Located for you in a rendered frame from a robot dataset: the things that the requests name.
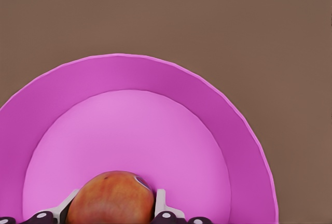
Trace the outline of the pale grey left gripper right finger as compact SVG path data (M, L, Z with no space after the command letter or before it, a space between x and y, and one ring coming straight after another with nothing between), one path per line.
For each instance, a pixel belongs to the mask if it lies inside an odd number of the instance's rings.
M151 224L211 224L211 220L206 217L193 217L186 220L185 214L181 210L167 206L165 190L158 189L155 216Z

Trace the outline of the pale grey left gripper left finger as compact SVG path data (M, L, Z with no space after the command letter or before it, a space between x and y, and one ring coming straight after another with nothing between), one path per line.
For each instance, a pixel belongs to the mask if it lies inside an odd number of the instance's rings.
M70 204L78 192L75 189L58 206L39 211L26 221L18 223L13 217L5 216L0 217L0 224L65 224Z

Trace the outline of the red orange apple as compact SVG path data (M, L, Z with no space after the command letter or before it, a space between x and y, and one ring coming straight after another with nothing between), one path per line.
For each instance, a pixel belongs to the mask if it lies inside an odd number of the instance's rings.
M66 224L148 224L155 197L140 176L110 171L89 180L76 194Z

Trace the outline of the pink plate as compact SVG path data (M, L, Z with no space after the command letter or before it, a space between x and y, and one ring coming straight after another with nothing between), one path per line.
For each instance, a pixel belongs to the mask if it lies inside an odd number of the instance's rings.
M164 189L187 218L279 221L273 176L247 120L174 63L87 57L33 79L0 108L0 216L24 221L116 170Z

